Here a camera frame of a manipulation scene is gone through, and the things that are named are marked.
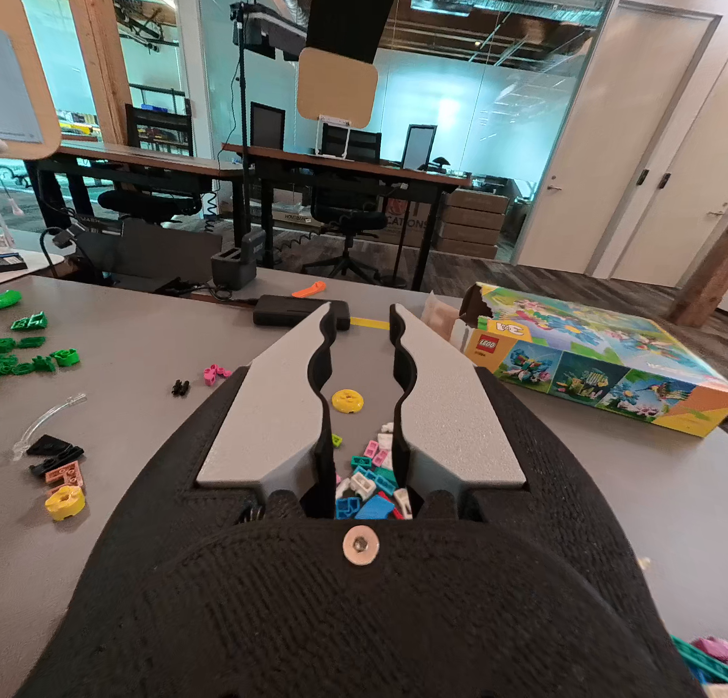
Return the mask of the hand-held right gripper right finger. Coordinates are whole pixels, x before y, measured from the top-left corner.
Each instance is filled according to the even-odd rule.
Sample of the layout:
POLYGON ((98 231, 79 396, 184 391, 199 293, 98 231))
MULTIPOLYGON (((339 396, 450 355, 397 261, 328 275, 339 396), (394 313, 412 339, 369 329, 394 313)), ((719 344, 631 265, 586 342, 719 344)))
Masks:
POLYGON ((403 390, 393 421, 397 484, 419 496, 521 489, 526 476, 477 367, 399 303, 389 308, 389 339, 403 390))

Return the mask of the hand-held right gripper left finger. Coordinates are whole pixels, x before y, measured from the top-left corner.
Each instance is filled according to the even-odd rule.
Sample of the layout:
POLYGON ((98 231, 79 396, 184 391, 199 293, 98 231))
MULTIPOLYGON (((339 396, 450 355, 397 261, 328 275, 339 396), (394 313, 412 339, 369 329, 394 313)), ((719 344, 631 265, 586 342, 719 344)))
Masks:
POLYGON ((332 305, 324 303, 248 366, 196 476, 201 488, 250 488, 260 496, 336 489, 329 405, 332 305))

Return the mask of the clear curved plastic rod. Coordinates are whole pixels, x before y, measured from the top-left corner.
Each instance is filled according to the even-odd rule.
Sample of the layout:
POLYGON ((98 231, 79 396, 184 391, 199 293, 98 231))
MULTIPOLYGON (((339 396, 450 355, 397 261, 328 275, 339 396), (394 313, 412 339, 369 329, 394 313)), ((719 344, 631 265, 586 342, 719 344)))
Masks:
POLYGON ((31 425, 24 431, 20 439, 13 445, 11 462, 17 462, 21 460, 25 455, 28 454, 29 449, 33 443, 35 433, 52 417, 59 414, 59 412, 85 402, 87 399, 86 393, 79 393, 75 396, 69 397, 50 408, 47 412, 41 415, 38 419, 34 420, 31 425))

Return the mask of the grey desk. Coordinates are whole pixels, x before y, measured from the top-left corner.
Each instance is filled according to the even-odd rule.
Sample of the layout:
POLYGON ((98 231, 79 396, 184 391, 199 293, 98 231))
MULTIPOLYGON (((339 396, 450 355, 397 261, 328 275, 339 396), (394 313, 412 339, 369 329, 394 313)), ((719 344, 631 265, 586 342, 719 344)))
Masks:
MULTIPOLYGON (((141 469, 217 388, 205 367, 246 365, 281 329, 250 311, 44 276, 2 287, 22 301, 2 319, 43 310, 48 350, 80 364, 2 378, 2 696, 13 696, 67 609, 97 538, 141 469), (177 379, 190 382, 173 397, 177 379), (87 400, 48 430, 85 449, 86 508, 53 522, 44 488, 11 450, 65 399, 87 400)), ((644 568, 669 632, 726 638, 726 432, 705 439, 529 391, 508 389, 578 457, 605 495, 644 568)))

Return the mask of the wooden office desk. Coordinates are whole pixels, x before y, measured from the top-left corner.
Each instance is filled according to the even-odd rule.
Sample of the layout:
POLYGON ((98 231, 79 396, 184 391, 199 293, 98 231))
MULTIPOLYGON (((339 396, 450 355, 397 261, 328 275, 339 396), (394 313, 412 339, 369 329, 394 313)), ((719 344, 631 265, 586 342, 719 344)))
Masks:
POLYGON ((50 157, 36 161, 39 175, 63 175, 68 183, 74 215, 94 219, 86 179, 106 180, 145 192, 179 193, 201 197, 212 192, 213 182, 232 184, 234 239, 250 231, 250 206, 241 164, 217 159, 169 154, 104 143, 68 142, 50 157))
POLYGON ((469 179, 375 165, 370 162, 298 154, 269 147, 233 143, 224 143, 221 149, 241 158, 245 183, 250 179, 250 165, 254 166, 255 176, 260 180, 261 225, 267 234, 263 261, 268 268, 274 264, 271 238, 271 206, 274 189, 295 185, 311 191, 323 188, 429 204, 430 211, 425 220, 423 238, 411 281, 411 290, 415 292, 420 291, 422 286, 442 196, 459 187, 465 189, 472 187, 472 181, 469 179))

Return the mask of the black rectangular case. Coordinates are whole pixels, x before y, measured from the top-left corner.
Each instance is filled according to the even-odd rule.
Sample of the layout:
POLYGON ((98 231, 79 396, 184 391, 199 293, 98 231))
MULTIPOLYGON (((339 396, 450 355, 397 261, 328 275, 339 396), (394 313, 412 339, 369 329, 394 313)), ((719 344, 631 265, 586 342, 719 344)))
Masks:
POLYGON ((350 329, 350 308, 345 301, 295 298, 282 295, 261 295, 253 307, 254 325, 266 328, 293 328, 312 312, 325 304, 330 304, 334 314, 336 329, 350 329))

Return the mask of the grey battery charger dock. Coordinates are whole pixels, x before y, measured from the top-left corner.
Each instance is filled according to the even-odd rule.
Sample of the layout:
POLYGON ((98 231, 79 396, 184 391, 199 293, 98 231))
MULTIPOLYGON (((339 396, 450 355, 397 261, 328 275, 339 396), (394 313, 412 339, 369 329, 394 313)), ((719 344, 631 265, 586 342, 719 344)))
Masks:
POLYGON ((263 255, 266 234, 250 231, 239 248, 228 248, 211 257, 213 284, 224 290, 238 291, 256 278, 258 259, 263 255))

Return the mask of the colourful toy brick box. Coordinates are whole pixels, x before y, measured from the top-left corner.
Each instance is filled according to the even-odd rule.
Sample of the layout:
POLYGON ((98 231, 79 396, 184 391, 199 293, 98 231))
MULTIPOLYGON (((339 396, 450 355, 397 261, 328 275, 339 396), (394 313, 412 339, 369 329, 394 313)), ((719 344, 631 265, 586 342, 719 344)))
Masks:
POLYGON ((727 382, 649 319, 477 282, 449 340, 500 381, 704 438, 727 382))

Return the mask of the dark grey panel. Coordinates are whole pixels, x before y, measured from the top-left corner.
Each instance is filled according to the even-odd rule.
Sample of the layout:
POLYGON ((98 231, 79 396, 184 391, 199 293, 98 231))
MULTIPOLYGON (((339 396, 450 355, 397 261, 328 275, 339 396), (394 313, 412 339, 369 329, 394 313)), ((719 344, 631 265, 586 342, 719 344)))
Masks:
POLYGON ((223 236, 166 229, 128 218, 119 234, 91 230, 73 233, 77 249, 94 269, 115 283, 156 289, 175 280, 205 284, 212 279, 212 257, 223 236))

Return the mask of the black wedge plate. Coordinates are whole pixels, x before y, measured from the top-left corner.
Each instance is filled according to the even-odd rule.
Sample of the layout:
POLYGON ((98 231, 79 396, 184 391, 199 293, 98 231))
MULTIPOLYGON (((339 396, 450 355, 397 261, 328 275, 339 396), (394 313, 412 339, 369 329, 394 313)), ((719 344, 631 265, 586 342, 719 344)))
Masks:
POLYGON ((55 438, 48 434, 43 434, 37 439, 26 451, 27 456, 56 458, 63 455, 72 445, 62 439, 55 438))
POLYGON ((85 452, 82 448, 69 445, 65 450, 44 459, 41 464, 29 466, 29 471, 33 476, 44 477, 44 475, 59 467, 78 461, 84 454, 85 452))

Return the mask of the black shelf rack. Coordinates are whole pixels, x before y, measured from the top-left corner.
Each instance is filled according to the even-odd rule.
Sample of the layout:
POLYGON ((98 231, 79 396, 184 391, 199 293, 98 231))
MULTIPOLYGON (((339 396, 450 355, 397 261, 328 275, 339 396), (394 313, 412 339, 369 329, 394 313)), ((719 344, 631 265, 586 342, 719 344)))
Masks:
POLYGON ((193 157, 190 114, 125 105, 127 146, 193 157))

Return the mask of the white door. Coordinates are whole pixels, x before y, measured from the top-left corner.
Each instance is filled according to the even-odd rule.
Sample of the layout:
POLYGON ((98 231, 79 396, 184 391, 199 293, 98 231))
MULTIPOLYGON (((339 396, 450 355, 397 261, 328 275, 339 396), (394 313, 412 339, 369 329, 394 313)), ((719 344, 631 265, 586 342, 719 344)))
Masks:
POLYGON ((726 225, 727 71, 698 114, 612 278, 676 287, 726 225))
POLYGON ((619 0, 515 247, 513 263, 595 274, 721 17, 619 0))

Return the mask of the tan framed board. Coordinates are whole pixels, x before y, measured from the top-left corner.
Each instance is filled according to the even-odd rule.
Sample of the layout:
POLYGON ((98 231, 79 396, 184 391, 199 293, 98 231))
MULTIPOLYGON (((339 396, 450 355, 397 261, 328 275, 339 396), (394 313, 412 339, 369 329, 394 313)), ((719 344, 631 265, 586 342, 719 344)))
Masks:
POLYGON ((1 157, 53 155, 61 131, 21 0, 1 0, 1 157))

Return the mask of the black hanging panel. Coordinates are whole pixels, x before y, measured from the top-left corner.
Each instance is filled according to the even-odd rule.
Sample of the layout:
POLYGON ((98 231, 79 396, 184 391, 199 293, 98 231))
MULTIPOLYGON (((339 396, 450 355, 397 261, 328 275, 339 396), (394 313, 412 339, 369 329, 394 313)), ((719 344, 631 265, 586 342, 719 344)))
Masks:
POLYGON ((306 48, 372 65, 395 0, 312 0, 306 48))

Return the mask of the white frame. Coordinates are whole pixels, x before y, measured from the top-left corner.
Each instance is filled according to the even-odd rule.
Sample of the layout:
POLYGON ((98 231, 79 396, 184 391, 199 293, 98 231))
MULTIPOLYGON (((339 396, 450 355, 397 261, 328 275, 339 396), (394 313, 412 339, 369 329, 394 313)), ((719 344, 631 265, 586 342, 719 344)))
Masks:
POLYGON ((351 122, 349 120, 326 116, 323 114, 319 115, 317 120, 317 137, 314 154, 324 158, 346 159, 350 135, 351 122), (339 131, 343 131, 343 149, 340 155, 330 154, 323 151, 324 141, 326 137, 324 127, 328 127, 328 129, 337 129, 339 131))

